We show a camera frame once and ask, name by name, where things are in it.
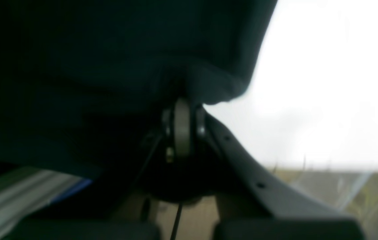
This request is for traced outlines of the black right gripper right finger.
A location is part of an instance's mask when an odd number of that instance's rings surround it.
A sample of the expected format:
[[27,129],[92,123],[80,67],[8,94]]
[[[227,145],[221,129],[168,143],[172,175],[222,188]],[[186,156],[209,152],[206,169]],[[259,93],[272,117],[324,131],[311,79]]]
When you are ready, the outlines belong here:
[[261,166],[219,120],[195,109],[197,143],[217,161],[214,240],[364,240],[353,217],[300,193]]

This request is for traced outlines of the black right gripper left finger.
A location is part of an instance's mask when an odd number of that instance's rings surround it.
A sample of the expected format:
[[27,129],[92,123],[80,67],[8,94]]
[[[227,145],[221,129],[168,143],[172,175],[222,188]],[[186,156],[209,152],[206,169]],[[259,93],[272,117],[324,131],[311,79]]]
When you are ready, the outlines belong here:
[[164,109],[161,125],[128,157],[87,188],[21,220],[14,240],[159,240],[153,203],[191,199],[191,108],[186,99]]

